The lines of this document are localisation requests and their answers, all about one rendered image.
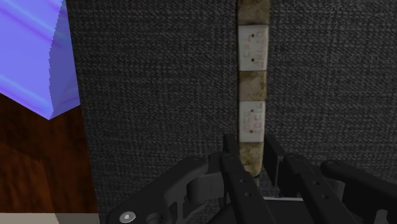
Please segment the dark grey fabric sofa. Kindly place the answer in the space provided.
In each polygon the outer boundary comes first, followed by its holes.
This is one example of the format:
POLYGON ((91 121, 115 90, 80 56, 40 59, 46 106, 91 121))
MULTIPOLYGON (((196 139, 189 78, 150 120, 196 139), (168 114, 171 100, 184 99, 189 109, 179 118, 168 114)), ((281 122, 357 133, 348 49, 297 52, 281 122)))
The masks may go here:
MULTIPOLYGON (((101 224, 237 130, 236 0, 67 0, 101 224)), ((265 130, 397 184, 397 0, 270 0, 265 130)))

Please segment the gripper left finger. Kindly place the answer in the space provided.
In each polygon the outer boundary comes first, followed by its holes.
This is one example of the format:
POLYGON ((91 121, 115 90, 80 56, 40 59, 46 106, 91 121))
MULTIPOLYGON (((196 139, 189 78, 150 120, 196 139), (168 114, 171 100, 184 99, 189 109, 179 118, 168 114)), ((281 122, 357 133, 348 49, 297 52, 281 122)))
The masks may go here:
POLYGON ((223 204, 207 224, 276 224, 233 134, 225 134, 223 149, 207 158, 184 158, 115 207, 106 224, 188 224, 212 199, 223 204))

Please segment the tan and white banded stick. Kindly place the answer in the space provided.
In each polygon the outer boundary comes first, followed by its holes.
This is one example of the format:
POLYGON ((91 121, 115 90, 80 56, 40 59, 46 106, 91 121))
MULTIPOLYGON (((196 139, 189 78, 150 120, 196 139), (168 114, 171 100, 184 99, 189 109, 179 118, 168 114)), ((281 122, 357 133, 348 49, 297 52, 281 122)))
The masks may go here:
POLYGON ((239 150, 259 183, 263 163, 270 0, 237 0, 239 150))

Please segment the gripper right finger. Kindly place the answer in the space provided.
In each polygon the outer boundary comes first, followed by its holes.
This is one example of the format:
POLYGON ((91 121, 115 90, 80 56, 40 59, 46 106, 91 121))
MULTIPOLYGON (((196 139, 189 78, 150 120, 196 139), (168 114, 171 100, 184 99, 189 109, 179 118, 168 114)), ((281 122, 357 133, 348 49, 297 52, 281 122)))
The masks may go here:
POLYGON ((283 195, 302 197, 314 224, 397 224, 397 185, 341 160, 317 167, 266 134, 263 166, 283 195))

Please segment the purple robot stand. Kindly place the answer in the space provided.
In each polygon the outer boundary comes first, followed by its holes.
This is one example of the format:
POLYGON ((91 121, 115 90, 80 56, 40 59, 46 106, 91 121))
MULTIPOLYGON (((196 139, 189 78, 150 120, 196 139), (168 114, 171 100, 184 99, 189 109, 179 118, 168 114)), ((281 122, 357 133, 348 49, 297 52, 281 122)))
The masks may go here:
POLYGON ((66 0, 0 0, 0 93, 47 120, 80 105, 66 0))

